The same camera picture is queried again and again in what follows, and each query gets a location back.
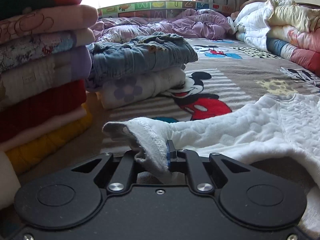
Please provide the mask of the purple crumpled duvet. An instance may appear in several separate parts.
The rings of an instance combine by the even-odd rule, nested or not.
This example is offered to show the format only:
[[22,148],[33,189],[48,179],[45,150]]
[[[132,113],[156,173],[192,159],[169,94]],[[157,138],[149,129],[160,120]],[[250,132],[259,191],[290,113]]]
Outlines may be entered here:
[[210,9],[187,9],[169,19],[102,18],[91,26],[96,41],[115,43],[125,43],[137,36],[148,36],[155,32],[177,34],[184,38],[220,40],[230,29],[227,18]]

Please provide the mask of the white purple flower garment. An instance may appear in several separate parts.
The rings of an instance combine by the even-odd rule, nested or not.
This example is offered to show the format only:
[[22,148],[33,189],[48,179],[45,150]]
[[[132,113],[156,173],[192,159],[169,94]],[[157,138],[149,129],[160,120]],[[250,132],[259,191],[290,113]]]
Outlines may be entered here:
[[104,109],[115,109],[153,98],[171,88],[183,85],[184,82],[184,70],[181,67],[171,67],[159,72],[107,81],[96,94]]

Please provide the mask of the colourful alphabet headboard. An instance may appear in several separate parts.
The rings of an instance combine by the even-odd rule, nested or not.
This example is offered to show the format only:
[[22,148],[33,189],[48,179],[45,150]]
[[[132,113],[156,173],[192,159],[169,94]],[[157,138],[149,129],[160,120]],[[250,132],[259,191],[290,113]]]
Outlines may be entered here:
[[230,15],[234,9],[229,5],[220,5],[199,1],[149,1],[135,2],[99,8],[99,18],[144,17],[173,18],[187,10],[211,9],[223,15]]

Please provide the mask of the purple white folded garment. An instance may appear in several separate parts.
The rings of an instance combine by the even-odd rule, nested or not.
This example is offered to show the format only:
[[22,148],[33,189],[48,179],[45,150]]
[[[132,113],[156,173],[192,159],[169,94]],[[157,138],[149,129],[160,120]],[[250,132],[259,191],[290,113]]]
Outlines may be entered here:
[[1,109],[50,88],[89,76],[92,61],[86,46],[49,55],[1,74]]

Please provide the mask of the yellow folded garment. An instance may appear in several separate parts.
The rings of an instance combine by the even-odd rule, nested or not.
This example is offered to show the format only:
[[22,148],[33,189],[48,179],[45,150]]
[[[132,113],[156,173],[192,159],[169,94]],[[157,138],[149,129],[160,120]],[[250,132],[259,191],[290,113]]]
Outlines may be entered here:
[[81,110],[86,114],[80,118],[30,142],[7,150],[5,153],[15,173],[20,175],[29,171],[47,156],[55,153],[65,144],[88,130],[92,124],[93,116],[89,112],[89,107],[86,103],[81,105]]

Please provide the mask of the red and white quilt pile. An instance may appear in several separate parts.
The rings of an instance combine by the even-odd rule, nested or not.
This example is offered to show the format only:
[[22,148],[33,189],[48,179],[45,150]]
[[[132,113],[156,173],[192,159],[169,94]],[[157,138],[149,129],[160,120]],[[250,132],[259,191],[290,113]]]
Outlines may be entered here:
[[319,75],[319,7],[293,0],[249,0],[228,23],[245,44]]

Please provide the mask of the Mickey Mouse bed blanket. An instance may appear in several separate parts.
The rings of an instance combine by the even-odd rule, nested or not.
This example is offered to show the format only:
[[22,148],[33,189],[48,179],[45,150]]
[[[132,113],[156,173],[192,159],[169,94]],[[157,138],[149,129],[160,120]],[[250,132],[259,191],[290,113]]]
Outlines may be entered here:
[[186,88],[166,95],[104,109],[100,98],[88,94],[93,123],[87,132],[70,141],[31,171],[20,176],[26,183],[87,159],[106,150],[120,153],[125,146],[103,137],[108,121],[147,117],[166,122],[189,121],[213,116],[219,106],[236,111],[255,103],[265,94],[319,94],[319,78],[303,67],[281,57],[251,48],[240,41],[191,39],[198,60],[186,66]]

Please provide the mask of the folded blue denim garment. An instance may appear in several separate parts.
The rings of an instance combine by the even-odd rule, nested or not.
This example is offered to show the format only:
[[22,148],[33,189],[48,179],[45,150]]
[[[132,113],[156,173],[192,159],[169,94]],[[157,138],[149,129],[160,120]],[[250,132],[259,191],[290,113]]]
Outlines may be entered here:
[[94,42],[87,46],[92,68],[86,89],[95,92],[110,80],[158,72],[196,62],[197,53],[180,35],[154,32],[125,43]]

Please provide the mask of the blue floral folded garment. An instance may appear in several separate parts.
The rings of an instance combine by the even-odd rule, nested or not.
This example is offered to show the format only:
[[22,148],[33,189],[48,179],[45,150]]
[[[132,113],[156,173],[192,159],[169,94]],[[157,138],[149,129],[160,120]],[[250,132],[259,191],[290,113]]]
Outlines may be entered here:
[[95,41],[89,28],[20,37],[1,44],[1,72]]

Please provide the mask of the dark red folded garment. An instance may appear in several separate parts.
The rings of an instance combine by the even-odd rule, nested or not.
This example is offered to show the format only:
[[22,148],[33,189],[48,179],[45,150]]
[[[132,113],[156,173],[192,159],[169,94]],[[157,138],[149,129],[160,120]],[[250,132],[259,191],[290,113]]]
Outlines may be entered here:
[[1,110],[1,142],[79,108],[86,99],[84,81],[76,80],[5,107]]

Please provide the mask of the beige folded cloth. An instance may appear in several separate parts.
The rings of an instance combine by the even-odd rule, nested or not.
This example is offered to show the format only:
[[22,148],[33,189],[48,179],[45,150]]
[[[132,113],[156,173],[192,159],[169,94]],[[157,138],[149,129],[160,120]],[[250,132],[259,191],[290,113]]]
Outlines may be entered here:
[[0,153],[0,210],[14,202],[14,196],[21,187],[7,155]]

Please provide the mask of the pink folded garment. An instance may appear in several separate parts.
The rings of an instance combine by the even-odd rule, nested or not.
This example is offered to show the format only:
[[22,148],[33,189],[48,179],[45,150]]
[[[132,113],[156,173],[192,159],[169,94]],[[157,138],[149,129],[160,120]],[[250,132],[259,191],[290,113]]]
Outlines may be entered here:
[[1,21],[1,44],[42,33],[86,29],[96,23],[97,9],[88,5],[43,8]]

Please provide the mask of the white quilted garment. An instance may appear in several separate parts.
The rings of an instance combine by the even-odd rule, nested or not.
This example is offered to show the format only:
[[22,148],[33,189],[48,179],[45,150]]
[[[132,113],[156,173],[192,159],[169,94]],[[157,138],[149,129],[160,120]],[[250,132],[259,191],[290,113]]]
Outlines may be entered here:
[[111,121],[103,132],[127,142],[135,160],[162,182],[174,180],[167,141],[202,157],[221,153],[245,164],[289,157],[319,183],[319,96],[266,94],[229,114],[167,123],[150,118]]

